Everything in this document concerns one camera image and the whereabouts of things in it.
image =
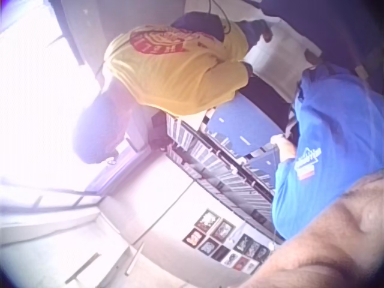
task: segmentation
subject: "wall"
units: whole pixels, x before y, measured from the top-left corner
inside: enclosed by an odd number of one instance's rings
[[[165,155],[153,154],[99,208],[134,243],[191,183]]]
[[[53,213],[2,213],[0,245],[26,241],[86,224],[94,221],[99,214],[97,207]]]
[[[202,288],[242,283],[248,275],[224,267],[190,248],[182,239],[207,208],[236,228],[243,229],[234,231],[233,241],[226,242],[228,247],[233,247],[243,233],[265,246],[269,239],[244,225],[239,217],[198,184],[188,187],[191,183],[192,180],[176,164],[161,155],[151,160],[134,180],[128,180],[114,195],[107,197],[100,209],[130,243],[146,232],[136,248],[144,242],[143,255],[174,276]],[[176,204],[157,221],[186,188],[188,190]]]
[[[101,256],[66,287],[95,287],[127,249],[101,217],[60,232],[1,247],[1,267],[15,287],[56,288],[96,252]]]
[[[100,288],[196,288],[193,285],[173,276],[171,273],[161,269],[143,255],[137,259],[137,262],[129,276],[125,272],[130,264],[133,255],[136,253],[134,248],[130,248],[116,264],[115,271],[101,283]]]

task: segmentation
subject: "window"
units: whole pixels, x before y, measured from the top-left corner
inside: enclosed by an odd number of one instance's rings
[[[91,69],[78,65],[50,7],[39,3],[14,22],[0,35],[0,177],[75,191],[105,185],[101,176],[110,179],[136,152],[122,143],[119,165],[109,167],[84,164],[73,152],[77,118],[98,91]]]

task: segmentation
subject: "man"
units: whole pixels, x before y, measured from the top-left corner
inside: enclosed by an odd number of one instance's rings
[[[372,279],[384,264],[383,175],[361,179],[241,288],[383,287]]]
[[[359,178],[384,168],[383,97],[347,70],[306,70],[295,102],[300,138],[271,139],[280,151],[272,219],[290,239]]]
[[[181,116],[230,101],[253,74],[242,59],[261,35],[272,38],[264,20],[235,23],[200,12],[120,35],[104,57],[110,79],[79,119],[75,152],[89,164],[115,157],[136,104]]]

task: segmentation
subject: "blue shirt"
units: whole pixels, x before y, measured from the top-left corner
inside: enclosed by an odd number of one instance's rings
[[[279,164],[272,218],[286,239],[299,233],[359,178],[384,167],[383,97],[334,65],[304,72],[295,102],[295,159]]]

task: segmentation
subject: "wire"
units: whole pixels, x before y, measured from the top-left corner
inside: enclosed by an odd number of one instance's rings
[[[230,32],[231,32],[231,30],[232,30],[232,26],[231,26],[231,24],[230,24],[230,21],[229,21],[229,19],[228,19],[228,16],[227,16],[227,14],[225,13],[225,11],[224,11],[224,9],[216,2],[216,0],[208,0],[209,1],[209,3],[211,3],[211,1],[213,1],[213,3],[217,6],[217,8],[219,8],[220,9],[220,11],[222,12],[222,14],[224,15],[224,17],[226,18],[226,22],[227,22],[227,24],[228,24],[228,31],[226,32],[226,31],[224,31],[224,34],[229,34]]]
[[[208,8],[208,14],[212,11],[212,0],[208,0],[209,8]]]

